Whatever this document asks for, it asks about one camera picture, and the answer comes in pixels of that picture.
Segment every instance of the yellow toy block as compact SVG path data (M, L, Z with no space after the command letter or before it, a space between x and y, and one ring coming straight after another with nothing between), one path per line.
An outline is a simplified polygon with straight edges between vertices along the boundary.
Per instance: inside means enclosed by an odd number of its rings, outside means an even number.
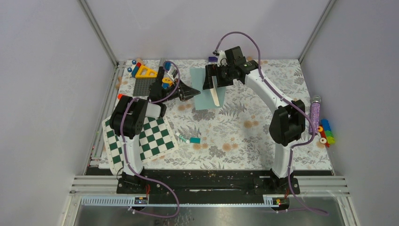
M141 65L140 68L138 69L138 72L136 74L137 79L150 79L150 78L156 78L157 77L157 72L154 71L153 69Z

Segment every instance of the leaf pattern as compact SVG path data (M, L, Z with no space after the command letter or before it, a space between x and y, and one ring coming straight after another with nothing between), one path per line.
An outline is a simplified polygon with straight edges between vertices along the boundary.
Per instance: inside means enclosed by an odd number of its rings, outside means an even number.
M181 73L181 79L191 86L190 68L204 68L207 60L172 60ZM146 66L157 69L159 60L144 60ZM131 60L126 62L130 67ZM262 61L265 75L282 92L305 103L309 113L310 97L297 60ZM125 69L119 93L131 95L135 79ZM272 112L260 97L239 81L226 87L224 105L217 109L196 111L193 100L178 99L165 102L165 117L174 132L186 138L199 137L200 144L179 142L175 152L144 164L149 169L253 169L271 168L275 144L269 134ZM301 142L308 140L305 131ZM319 136L306 146L296 147L293 157L295 169L327 170L331 163ZM101 165L108 165L102 159Z

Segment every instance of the teal paper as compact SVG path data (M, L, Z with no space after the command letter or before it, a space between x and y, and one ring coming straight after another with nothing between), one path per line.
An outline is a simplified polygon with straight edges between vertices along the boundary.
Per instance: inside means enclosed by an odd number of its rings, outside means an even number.
M214 109L223 107L226 87L216 88L219 98L219 107L213 102L212 94L209 89L202 90L205 81L205 68L190 68L192 87L199 90L201 94L194 96L195 110Z

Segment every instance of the metal corner post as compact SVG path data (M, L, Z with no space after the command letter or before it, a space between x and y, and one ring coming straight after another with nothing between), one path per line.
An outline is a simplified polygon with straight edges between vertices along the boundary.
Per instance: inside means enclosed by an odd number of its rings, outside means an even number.
M90 6L88 5L86 0L78 0L80 5L82 6L83 12L87 16L91 26L94 29L94 32L96 33L97 37L99 38L102 46L104 47L105 52L107 53L108 57L110 58L112 64L116 67L118 65L118 60L115 57L110 45L107 42L107 39L105 38L103 32L101 31L100 26L98 25L96 18L93 15L93 12L90 9Z
M308 52L310 46L312 45L314 39L316 38L317 34L319 33L322 25L324 24L324 21L326 20L328 14L331 12L331 9L333 8L333 6L335 5L335 3L337 2L337 0L329 0L326 8L324 9L323 13L321 14L319 21L317 22L315 28L313 29L308 41L306 42L305 47L303 48L301 54L299 55L298 61L299 64L302 63L303 59L306 56L306 53Z

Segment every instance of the teal eraser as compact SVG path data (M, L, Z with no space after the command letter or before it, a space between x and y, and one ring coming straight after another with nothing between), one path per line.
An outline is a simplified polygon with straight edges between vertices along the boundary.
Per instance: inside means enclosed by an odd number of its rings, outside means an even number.
M198 138L198 137L191 137L190 138L190 143L199 144L200 142L201 142L201 139Z

